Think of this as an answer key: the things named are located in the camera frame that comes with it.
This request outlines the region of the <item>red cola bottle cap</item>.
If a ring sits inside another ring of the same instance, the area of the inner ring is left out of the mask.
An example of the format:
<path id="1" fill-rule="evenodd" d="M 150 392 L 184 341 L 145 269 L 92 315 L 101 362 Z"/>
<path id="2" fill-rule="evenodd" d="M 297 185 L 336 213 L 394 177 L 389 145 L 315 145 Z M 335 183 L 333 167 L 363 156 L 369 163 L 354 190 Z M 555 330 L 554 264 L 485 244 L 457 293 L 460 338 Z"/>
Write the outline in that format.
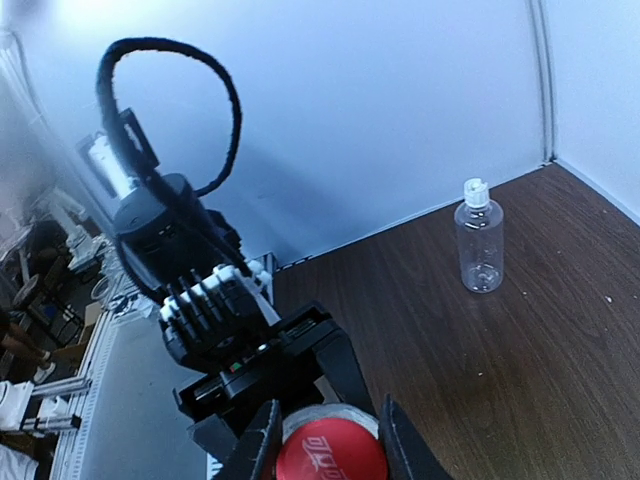
<path id="1" fill-rule="evenodd" d="M 387 480 L 389 467 L 381 443 L 363 426 L 325 418 L 298 428 L 276 460 L 282 480 Z"/>

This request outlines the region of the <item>clear cola bottle red label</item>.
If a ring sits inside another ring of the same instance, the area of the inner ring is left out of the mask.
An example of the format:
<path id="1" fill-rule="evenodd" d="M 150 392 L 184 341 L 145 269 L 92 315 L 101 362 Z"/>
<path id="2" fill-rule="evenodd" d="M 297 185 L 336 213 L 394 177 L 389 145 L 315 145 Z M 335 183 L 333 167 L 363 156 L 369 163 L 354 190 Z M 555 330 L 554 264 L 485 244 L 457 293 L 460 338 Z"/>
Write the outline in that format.
<path id="1" fill-rule="evenodd" d="M 350 404 L 325 403 L 310 405 L 288 415 L 283 420 L 282 443 L 301 427 L 328 418 L 352 421 L 365 428 L 375 439 L 379 438 L 379 422 L 374 416 Z"/>

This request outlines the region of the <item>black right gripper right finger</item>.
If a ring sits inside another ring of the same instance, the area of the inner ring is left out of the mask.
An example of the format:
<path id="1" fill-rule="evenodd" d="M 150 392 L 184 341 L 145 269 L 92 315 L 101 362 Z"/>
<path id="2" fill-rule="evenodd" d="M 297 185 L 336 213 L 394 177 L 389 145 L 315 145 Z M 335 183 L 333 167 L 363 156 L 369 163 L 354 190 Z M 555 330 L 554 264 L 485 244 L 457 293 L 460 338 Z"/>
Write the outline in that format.
<path id="1" fill-rule="evenodd" d="M 405 410 L 389 394 L 379 416 L 379 438 L 394 480 L 452 480 Z"/>

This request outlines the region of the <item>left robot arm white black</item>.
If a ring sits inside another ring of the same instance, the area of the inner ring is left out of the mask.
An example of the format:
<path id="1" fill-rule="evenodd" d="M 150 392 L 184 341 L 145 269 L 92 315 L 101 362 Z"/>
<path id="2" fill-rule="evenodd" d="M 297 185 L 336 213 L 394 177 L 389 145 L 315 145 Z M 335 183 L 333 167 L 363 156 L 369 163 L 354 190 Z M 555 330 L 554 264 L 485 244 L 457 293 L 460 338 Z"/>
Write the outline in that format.
<path id="1" fill-rule="evenodd" d="M 174 397 L 207 451 L 227 458 L 265 403 L 276 402 L 287 417 L 314 407 L 320 379 L 334 394 L 332 411 L 374 415 L 346 332 L 316 303 L 288 317 L 276 311 L 270 272 L 244 257 L 237 232 L 202 205 L 183 175 L 158 172 L 133 111 L 106 119 L 79 150 L 105 182 L 124 177 L 114 247 L 129 278 L 158 306 L 169 355 L 200 375 Z"/>

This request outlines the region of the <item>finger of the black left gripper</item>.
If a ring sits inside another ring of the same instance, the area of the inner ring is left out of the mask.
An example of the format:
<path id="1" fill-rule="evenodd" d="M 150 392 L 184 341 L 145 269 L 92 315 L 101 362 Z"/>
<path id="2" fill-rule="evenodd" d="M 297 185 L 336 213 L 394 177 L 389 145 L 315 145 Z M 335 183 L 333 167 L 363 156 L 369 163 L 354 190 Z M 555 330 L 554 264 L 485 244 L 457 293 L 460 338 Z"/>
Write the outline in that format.
<path id="1" fill-rule="evenodd" d="M 374 415 L 375 407 L 348 335 L 336 330 L 314 346 L 316 362 L 342 403 Z"/>
<path id="2" fill-rule="evenodd" d="M 212 415 L 189 428 L 191 439 L 218 462 L 253 461 L 249 445 L 241 441 L 250 426 L 249 422 L 229 424 L 225 419 Z"/>

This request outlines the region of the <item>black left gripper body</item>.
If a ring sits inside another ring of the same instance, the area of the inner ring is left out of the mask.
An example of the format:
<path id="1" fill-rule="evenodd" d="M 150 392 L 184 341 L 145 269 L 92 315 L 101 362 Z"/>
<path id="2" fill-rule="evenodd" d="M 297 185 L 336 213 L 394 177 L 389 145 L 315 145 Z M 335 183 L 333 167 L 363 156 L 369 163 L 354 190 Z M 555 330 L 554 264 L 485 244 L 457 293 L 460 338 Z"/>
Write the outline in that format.
<path id="1" fill-rule="evenodd" d="M 240 424 L 269 400 L 279 401 L 286 414 L 308 406 L 320 400 L 315 383 L 325 378 L 314 346 L 336 330 L 344 331 L 324 307 L 311 303 L 274 326 L 276 337 L 267 349 L 175 390 L 178 409 L 194 422 L 217 415 Z"/>

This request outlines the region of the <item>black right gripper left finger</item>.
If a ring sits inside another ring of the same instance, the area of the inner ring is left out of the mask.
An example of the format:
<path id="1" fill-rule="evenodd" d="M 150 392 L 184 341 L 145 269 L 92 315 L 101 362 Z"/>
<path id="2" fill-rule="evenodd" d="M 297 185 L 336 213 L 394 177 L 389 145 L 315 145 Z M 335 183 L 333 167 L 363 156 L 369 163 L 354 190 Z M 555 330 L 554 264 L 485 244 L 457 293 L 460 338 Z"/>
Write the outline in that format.
<path id="1" fill-rule="evenodd" d="M 229 458 L 211 479 L 271 480 L 282 447 L 283 421 L 280 403 L 265 402 L 241 435 Z"/>

